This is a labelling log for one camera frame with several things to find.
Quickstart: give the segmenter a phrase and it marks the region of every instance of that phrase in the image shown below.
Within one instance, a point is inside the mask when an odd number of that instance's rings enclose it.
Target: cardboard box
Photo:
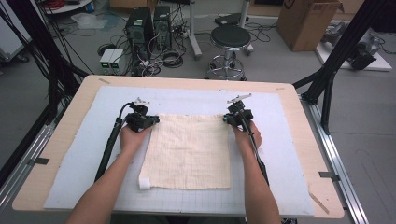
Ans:
[[[292,51],[315,50],[340,5],[338,0],[285,0],[276,29]]]
[[[158,0],[110,0],[110,7],[124,11],[129,11],[134,7],[149,7],[152,13],[157,3]]]

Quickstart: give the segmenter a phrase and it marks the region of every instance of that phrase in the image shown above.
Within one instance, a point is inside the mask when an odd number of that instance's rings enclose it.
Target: round black stool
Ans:
[[[205,79],[209,79],[208,74],[211,73],[224,78],[241,76],[241,80],[245,81],[244,65],[236,59],[235,52],[250,44],[249,32],[238,26],[222,25],[212,31],[210,41],[217,48],[224,49],[224,55],[210,61]]]

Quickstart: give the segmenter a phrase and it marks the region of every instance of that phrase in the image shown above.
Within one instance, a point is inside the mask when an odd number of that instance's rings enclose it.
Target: computer tower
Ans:
[[[153,47],[153,41],[150,42],[150,40],[154,37],[149,8],[134,7],[125,25],[125,30],[133,57],[138,55],[142,60],[149,60]]]
[[[171,9],[168,6],[155,7],[153,22],[157,49],[172,48],[170,13]]]

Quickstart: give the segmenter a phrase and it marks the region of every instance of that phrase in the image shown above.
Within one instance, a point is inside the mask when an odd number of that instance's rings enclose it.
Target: beige cloth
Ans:
[[[140,188],[229,188],[228,125],[222,115],[159,116],[140,172]]]

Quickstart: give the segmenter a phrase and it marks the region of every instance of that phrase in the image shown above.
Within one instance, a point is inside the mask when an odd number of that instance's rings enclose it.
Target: table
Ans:
[[[73,142],[85,114],[91,107],[95,94],[102,86],[126,86],[187,90],[261,91],[277,93],[290,127],[297,155],[302,165],[309,194],[315,208],[314,217],[340,218],[343,207],[330,178],[321,178],[318,172],[328,171],[318,144],[309,126],[295,89],[290,84],[238,82],[226,80],[199,80],[156,77],[86,77],[62,120],[53,133],[41,158],[47,165],[36,164],[27,177],[13,208],[19,211],[49,211],[43,208],[63,156]]]

